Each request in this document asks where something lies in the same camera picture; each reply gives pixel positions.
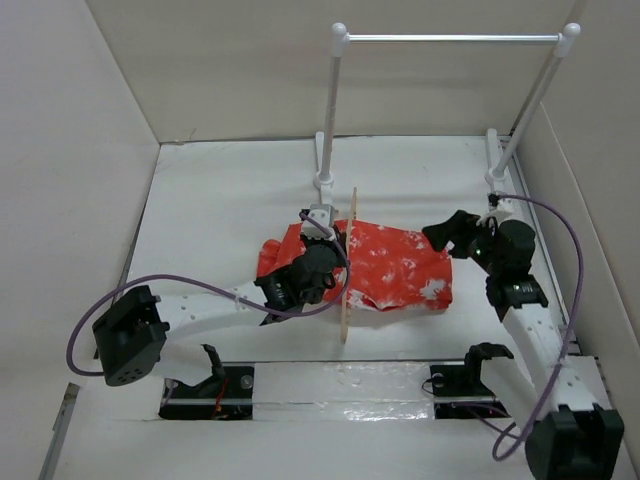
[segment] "red wire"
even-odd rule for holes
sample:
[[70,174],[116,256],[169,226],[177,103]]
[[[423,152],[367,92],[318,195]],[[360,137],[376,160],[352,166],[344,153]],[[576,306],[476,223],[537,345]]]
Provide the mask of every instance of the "red wire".
[[211,417],[211,420],[213,420],[214,418],[216,418],[216,415],[218,413],[218,409],[220,408],[220,400],[222,400],[222,397],[224,396],[224,392],[227,389],[227,384],[229,383],[229,379],[227,378],[224,383],[222,384],[222,390],[220,390],[220,393],[218,394],[218,396],[216,397],[216,406],[213,409],[213,417]]

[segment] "white wall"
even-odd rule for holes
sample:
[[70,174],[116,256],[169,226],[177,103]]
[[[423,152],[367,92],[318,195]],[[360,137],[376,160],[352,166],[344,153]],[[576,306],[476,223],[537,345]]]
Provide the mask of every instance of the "white wall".
[[0,59],[0,476],[35,479],[78,381],[68,335],[118,280],[158,144],[82,0],[4,0]]
[[[569,214],[583,238],[587,277],[579,339],[600,356],[640,463],[640,3],[591,1],[583,35],[562,65],[520,149],[532,192]],[[575,254],[557,223],[542,217],[570,302]]]
[[[87,0],[161,142],[311,136],[330,27],[353,33],[555,33],[573,0]],[[509,133],[548,49],[348,48],[339,134]]]

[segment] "plastic base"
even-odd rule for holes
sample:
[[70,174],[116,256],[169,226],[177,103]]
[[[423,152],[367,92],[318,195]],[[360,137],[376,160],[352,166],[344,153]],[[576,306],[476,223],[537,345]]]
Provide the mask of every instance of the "plastic base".
[[502,174],[500,175],[499,172],[497,172],[495,169],[500,162],[500,157],[502,155],[502,147],[500,146],[500,141],[498,140],[498,132],[495,128],[490,128],[487,130],[486,144],[487,173],[485,173],[484,179],[491,187],[492,192],[504,191],[507,174],[506,172],[502,172]]

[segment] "red cloth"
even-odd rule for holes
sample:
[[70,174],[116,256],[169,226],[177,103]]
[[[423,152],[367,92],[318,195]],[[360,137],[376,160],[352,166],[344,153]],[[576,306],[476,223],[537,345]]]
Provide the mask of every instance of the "red cloth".
[[[345,231],[346,220],[336,224]],[[300,223],[290,225],[282,242],[264,243],[258,261],[259,277],[304,253],[300,227]],[[347,302],[352,307],[387,311],[425,306],[443,310],[451,303],[451,259],[446,251],[434,251],[421,232],[355,220],[349,259],[352,276]],[[334,275],[338,285],[325,293],[326,301],[335,298],[344,283],[343,272],[337,270]]]

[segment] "white horizontal bar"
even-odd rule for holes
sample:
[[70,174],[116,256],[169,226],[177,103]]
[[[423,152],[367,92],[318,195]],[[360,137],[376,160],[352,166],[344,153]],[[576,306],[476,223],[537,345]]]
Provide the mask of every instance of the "white horizontal bar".
[[555,45],[560,35],[351,35],[349,43],[492,43]]

